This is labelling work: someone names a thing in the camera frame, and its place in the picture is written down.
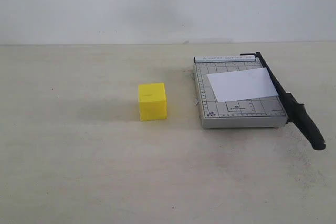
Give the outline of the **yellow cube block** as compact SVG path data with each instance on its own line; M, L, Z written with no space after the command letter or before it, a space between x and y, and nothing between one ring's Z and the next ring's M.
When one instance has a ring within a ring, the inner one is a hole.
M164 83L138 85L140 121L167 119L167 97Z

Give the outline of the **white paper sheet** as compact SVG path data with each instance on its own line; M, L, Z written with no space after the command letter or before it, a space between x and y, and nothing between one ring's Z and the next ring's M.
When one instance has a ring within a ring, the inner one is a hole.
M207 75L218 102L275 97L278 92L266 68Z

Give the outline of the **black cutter blade arm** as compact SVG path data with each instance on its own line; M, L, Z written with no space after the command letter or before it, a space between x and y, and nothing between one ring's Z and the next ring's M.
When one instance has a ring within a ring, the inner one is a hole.
M269 66L267 65L265 59L260 52L256 53L245 53L240 54L240 56L255 56L259 58L260 63L265 67L269 73L269 76L277 90L278 97L283 105L287 115L288 121L293 123L300 132L305 136L308 142L311 144L312 148L317 151L322 151L326 148L325 140L314 123L311 117L308 115L305 105L303 103L297 102L291 93L285 91L280 82L277 80Z

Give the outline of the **grey paper cutter base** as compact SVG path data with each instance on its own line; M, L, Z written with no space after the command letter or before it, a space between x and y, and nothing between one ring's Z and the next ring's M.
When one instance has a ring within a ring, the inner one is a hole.
M204 129L282 127L287 123L288 116L277 96L217 102L207 77L211 73L243 71L262 66L255 54L194 57L197 104Z

